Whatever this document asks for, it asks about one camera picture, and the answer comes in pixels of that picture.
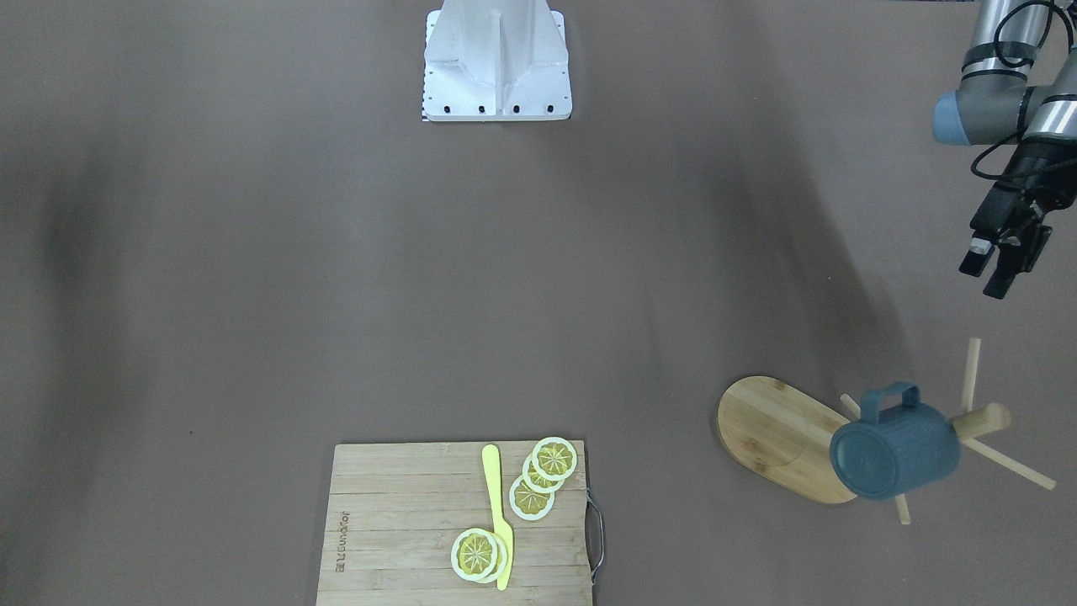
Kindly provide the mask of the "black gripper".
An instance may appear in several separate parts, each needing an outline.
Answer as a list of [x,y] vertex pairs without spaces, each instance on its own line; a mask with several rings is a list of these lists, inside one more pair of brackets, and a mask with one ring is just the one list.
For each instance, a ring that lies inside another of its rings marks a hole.
[[[1011,141],[1008,136],[1001,143]],[[1034,137],[1018,143],[1001,173],[987,173],[979,165],[1001,143],[981,152],[973,161],[974,177],[991,181],[984,202],[974,212],[970,239],[959,273],[980,277],[999,245],[1001,258],[982,293],[1004,299],[1016,276],[1031,273],[1053,234],[1043,224],[1046,214],[1066,210],[1074,203],[1074,158],[1072,141]]]

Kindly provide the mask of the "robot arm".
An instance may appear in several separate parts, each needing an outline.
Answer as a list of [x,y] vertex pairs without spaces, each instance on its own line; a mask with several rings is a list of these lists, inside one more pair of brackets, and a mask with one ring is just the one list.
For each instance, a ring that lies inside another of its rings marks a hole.
[[[1064,30],[1067,56],[1052,82],[1034,86],[1029,77],[1053,22]],[[932,135],[987,153],[1013,146],[999,173],[987,173],[978,160],[970,166],[991,188],[974,212],[973,239],[959,264],[961,273],[978,277],[996,260],[984,293],[1003,299],[1016,276],[1033,271],[1053,234],[1046,215],[1072,207],[1076,196],[1073,1],[981,3],[959,87],[937,100]]]

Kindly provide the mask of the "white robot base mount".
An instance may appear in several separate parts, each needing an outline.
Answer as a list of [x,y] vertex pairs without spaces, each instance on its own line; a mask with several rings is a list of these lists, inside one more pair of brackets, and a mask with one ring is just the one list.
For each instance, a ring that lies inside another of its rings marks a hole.
[[565,16],[546,1],[446,1],[426,15],[421,118],[533,122],[573,114]]

